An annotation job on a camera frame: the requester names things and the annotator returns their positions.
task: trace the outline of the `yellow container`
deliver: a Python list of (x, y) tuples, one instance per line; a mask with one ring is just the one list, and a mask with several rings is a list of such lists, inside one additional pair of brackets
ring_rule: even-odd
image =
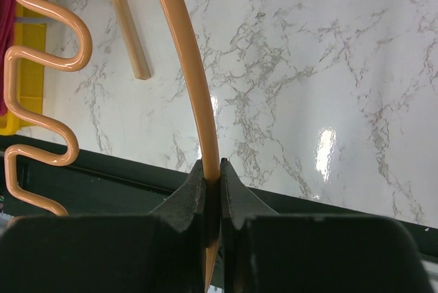
[[(20, 17), (41, 17), (40, 14), (17, 4), (16, 15)], [(25, 45), (44, 51), (46, 45), (46, 25), (15, 24), (14, 44)], [(21, 105), (35, 113), (42, 112), (42, 91), (44, 66), (22, 59), (18, 65), (18, 100)], [(0, 135), (15, 134), (20, 128), (31, 125), (9, 112), (0, 116)]]

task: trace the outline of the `orange coated wire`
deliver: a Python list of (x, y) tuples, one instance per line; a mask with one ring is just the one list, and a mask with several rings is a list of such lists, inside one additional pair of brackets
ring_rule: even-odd
[(207, 246), (205, 250), (204, 283), (207, 291), (213, 275), (220, 227), (220, 163), (218, 138), (214, 123), (207, 78), (192, 22), (184, 0), (159, 0), (172, 34), (198, 129), (207, 181)]
[(26, 110), (17, 99), (18, 61), (25, 58), (44, 66), (58, 69), (60, 71), (73, 72), (85, 67), (90, 61), (92, 51), (91, 35), (85, 23), (75, 14), (58, 5), (44, 0), (16, 0), (24, 7), (39, 14), (60, 21), (73, 29), (79, 40), (79, 50), (72, 58), (61, 58), (45, 52), (37, 51), (29, 47), (12, 46), (5, 54), (4, 66), (4, 99), (9, 111), (26, 120), (29, 123), (44, 127), (58, 133), (65, 139), (67, 152), (62, 155), (43, 151), (41, 149), (15, 144), (9, 146), (5, 151), (5, 177), (6, 187), (10, 194), (24, 202), (47, 209), (58, 216), (67, 215), (67, 211), (59, 203), (46, 197), (33, 194), (22, 189), (17, 182), (16, 158), (18, 155), (30, 157), (34, 160), (54, 166), (65, 166), (73, 163), (79, 153), (79, 144), (75, 134), (64, 123), (47, 116)]

